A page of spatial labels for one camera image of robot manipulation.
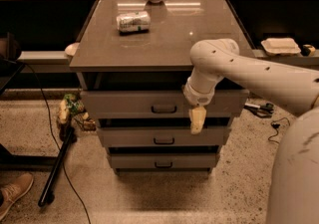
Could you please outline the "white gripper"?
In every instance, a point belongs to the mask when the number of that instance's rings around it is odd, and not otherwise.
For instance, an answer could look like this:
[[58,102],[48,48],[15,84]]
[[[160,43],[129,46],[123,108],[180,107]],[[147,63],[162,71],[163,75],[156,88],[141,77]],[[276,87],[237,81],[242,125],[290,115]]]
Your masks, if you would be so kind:
[[200,93],[191,86],[190,79],[187,79],[186,84],[182,88],[182,92],[189,104],[195,107],[188,111],[190,132],[192,134],[199,134],[205,122],[206,109],[205,107],[198,106],[209,105],[214,96],[214,90],[211,90],[209,93]]

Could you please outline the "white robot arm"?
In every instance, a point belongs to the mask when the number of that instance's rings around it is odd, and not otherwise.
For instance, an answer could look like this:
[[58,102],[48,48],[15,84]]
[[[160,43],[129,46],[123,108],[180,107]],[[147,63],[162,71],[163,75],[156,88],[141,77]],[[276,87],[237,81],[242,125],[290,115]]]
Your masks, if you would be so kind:
[[319,72],[241,56],[231,39],[195,43],[190,60],[183,93],[193,107],[228,78],[296,116],[274,159],[266,224],[319,224]]

